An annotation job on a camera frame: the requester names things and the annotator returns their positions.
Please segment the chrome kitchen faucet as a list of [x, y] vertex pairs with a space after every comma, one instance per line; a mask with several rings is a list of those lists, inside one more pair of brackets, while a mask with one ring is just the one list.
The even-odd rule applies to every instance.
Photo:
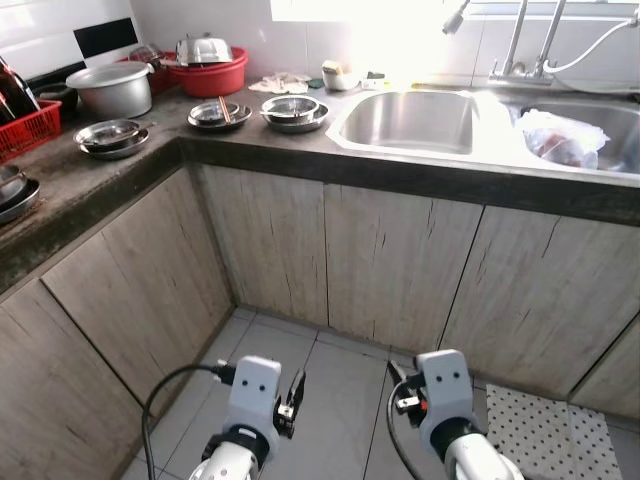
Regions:
[[495, 59], [486, 79], [500, 84], [600, 93], [637, 91], [639, 0], [499, 0], [492, 14]]

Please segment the white dotted floor mat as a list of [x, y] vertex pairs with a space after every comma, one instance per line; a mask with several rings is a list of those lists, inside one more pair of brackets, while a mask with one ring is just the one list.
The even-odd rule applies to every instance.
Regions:
[[625, 480], [602, 412], [486, 387], [488, 439], [529, 480]]

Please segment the double stainless steel sink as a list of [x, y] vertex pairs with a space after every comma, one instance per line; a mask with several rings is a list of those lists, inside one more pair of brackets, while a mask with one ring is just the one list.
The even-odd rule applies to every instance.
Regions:
[[[513, 127], [531, 109], [602, 128], [598, 166], [532, 154]], [[604, 186], [640, 187], [640, 110], [623, 97], [548, 90], [401, 90], [358, 93], [335, 110], [326, 136], [362, 154]]]

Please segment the clear plastic bag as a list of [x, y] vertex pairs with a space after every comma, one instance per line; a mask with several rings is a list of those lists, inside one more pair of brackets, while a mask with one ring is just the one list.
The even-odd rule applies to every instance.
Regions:
[[611, 137], [602, 128], [538, 109], [513, 122], [531, 154], [564, 166], [598, 168], [599, 151]]

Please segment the shallow steel dish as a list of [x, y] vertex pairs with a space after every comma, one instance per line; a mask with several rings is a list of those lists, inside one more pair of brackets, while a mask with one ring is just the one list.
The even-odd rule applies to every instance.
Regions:
[[74, 141], [90, 152], [108, 152], [134, 145], [138, 142], [137, 137], [145, 131], [142, 124], [133, 120], [108, 120], [81, 129]]
[[132, 155], [138, 154], [148, 142], [148, 136], [138, 136], [136, 141], [131, 141], [127, 146], [123, 146], [120, 148], [114, 148], [114, 150], [110, 151], [90, 151], [86, 146], [79, 147], [79, 150], [83, 152], [83, 154], [90, 155], [93, 159], [104, 160], [104, 161], [113, 161], [123, 159], [123, 157], [129, 157]]

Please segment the white cloth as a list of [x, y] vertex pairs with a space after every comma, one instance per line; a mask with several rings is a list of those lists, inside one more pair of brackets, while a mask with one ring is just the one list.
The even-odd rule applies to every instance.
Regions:
[[307, 93], [310, 90], [308, 82], [311, 81], [310, 76], [306, 74], [296, 74], [289, 72], [278, 72], [270, 74], [259, 79], [259, 81], [248, 84], [247, 88], [251, 91], [276, 93], [276, 95], [288, 95], [288, 93]]

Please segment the red plastic basin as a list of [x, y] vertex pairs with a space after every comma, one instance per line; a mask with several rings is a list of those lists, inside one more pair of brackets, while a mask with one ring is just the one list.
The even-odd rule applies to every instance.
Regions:
[[188, 96], [195, 99], [214, 99], [241, 91], [246, 82], [246, 67], [250, 54], [243, 47], [233, 47], [233, 61], [211, 65], [211, 67], [169, 67]]

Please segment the aluminium cooking pot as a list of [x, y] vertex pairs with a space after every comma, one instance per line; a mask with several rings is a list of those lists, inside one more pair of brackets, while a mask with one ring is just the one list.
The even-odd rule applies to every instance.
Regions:
[[78, 92], [96, 118], [137, 118], [151, 110], [152, 73], [154, 67], [143, 61], [116, 61], [69, 74], [67, 86]]

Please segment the domed steel lid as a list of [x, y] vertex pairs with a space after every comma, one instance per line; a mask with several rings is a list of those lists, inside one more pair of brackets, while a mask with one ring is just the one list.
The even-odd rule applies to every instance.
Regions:
[[187, 35], [175, 45], [175, 61], [180, 67], [209, 67], [236, 60], [232, 46], [223, 38]]

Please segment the chrome sprayer head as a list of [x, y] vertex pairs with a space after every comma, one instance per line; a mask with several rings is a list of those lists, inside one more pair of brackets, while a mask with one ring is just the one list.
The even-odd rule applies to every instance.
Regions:
[[453, 10], [442, 26], [443, 35], [456, 35], [458, 29], [462, 26], [462, 23], [465, 22], [468, 6], [470, 6], [471, 1], [472, 0], [458, 1], [456, 9]]

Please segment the red plastic bottle basket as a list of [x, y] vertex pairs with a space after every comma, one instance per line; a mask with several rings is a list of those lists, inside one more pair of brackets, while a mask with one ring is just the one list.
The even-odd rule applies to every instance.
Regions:
[[61, 133], [61, 102], [38, 100], [40, 110], [0, 125], [0, 165], [9, 163]]

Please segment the black pan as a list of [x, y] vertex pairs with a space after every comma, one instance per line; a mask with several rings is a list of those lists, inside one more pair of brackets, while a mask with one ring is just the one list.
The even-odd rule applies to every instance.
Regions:
[[79, 104], [78, 91], [69, 87], [65, 83], [42, 84], [40, 87], [33, 87], [33, 93], [40, 100], [59, 101], [61, 113], [65, 115], [76, 115]]

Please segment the dark bottle with red cap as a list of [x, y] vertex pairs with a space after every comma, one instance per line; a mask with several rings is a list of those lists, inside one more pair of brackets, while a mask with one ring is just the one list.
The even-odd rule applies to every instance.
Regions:
[[40, 110], [38, 100], [29, 90], [28, 84], [18, 76], [3, 56], [0, 56], [0, 95], [4, 97], [6, 108], [15, 119]]

